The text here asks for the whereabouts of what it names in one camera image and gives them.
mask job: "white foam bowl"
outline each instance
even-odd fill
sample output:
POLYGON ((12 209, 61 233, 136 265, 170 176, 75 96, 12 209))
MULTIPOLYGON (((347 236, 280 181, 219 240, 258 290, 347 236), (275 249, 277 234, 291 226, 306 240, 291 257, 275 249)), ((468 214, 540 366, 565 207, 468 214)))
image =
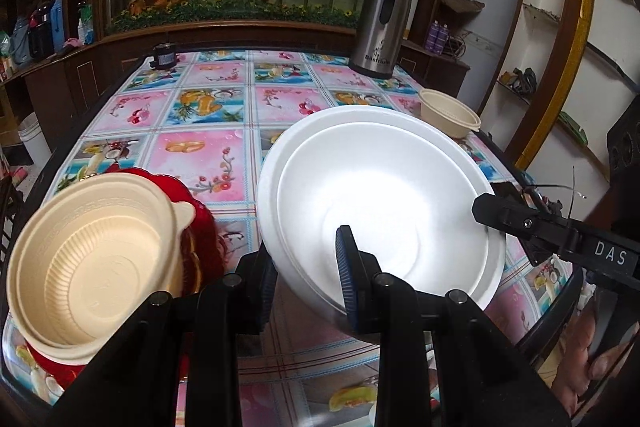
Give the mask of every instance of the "white foam bowl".
POLYGON ((420 118, 452 138, 480 129, 480 117, 460 100, 435 89, 421 89, 420 118))
POLYGON ((102 174, 60 192, 33 214, 9 261, 20 333, 54 362, 88 363, 149 294, 180 296, 180 233, 194 213, 135 174, 102 174))
POLYGON ((367 106, 323 110, 286 130, 258 182, 260 232, 278 272, 319 315, 349 331, 335 231, 416 290, 462 289, 484 309, 504 268, 503 233, 471 206, 492 189, 475 162, 436 128, 367 106))

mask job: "beige plastic bowl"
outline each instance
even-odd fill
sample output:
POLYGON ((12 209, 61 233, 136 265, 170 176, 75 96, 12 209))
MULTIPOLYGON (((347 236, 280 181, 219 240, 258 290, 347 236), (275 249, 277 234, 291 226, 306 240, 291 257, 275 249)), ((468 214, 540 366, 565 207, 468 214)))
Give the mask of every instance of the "beige plastic bowl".
POLYGON ((421 89, 420 117, 451 138, 480 130, 480 117, 460 100, 434 89, 421 89))
POLYGON ((182 289, 180 233, 195 209, 153 182, 110 173, 66 188, 18 237, 6 291, 24 338, 48 359, 88 363, 146 297, 182 289))

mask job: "blue container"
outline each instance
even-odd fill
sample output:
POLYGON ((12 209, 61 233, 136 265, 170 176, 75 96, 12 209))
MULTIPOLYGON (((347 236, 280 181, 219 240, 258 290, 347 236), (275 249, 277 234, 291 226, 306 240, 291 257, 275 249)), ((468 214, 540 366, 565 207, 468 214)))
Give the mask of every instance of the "blue container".
POLYGON ((53 34, 53 49, 56 53, 65 46, 65 27, 62 22, 62 0, 56 0, 51 7, 51 32, 53 34))

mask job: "tablecloth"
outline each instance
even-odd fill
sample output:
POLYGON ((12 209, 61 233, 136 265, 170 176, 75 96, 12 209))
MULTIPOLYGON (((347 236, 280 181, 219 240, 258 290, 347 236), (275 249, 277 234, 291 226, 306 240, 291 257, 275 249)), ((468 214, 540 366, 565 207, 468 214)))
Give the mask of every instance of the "tablecloth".
MULTIPOLYGON (((287 127, 335 105, 420 112, 420 86, 399 67, 392 79, 378 80, 354 73, 346 58, 331 55, 220 50, 179 58, 169 71, 151 69, 147 58, 123 83, 60 167, 45 201, 110 167, 170 174, 213 213, 227 245, 228 271, 260 244, 255 188, 263 159, 287 127)), ((517 185, 477 136, 469 134, 460 146, 489 181, 517 185)), ((508 237, 504 273, 487 315, 517 342, 546 311, 570 270, 556 257, 533 268, 518 240, 508 237)), ((371 425, 378 347, 335 330, 282 280, 264 332, 241 336, 238 344, 245 426, 371 425)), ((2 350, 12 375, 55 403, 62 389, 33 360, 11 319, 2 332, 2 350)), ((176 425, 184 424, 185 392, 182 382, 176 425)), ((438 398, 435 386, 432 396, 438 398)))

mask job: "purple bottle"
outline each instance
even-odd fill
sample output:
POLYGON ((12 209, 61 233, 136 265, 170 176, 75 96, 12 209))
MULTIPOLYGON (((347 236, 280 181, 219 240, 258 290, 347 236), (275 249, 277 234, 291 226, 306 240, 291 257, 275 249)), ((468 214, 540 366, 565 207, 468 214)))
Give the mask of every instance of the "purple bottle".
POLYGON ((433 47, 433 53, 436 55, 442 55, 442 50, 444 49, 444 44, 447 42, 449 38, 449 28, 447 25, 440 27, 438 31, 438 36, 436 37, 436 45, 433 47))
POLYGON ((440 25, 438 21, 434 21, 431 27, 429 28, 429 33, 427 33, 427 38, 424 41, 423 48, 430 52, 433 51, 433 47, 436 45, 436 39, 438 38, 438 32, 440 31, 440 25))

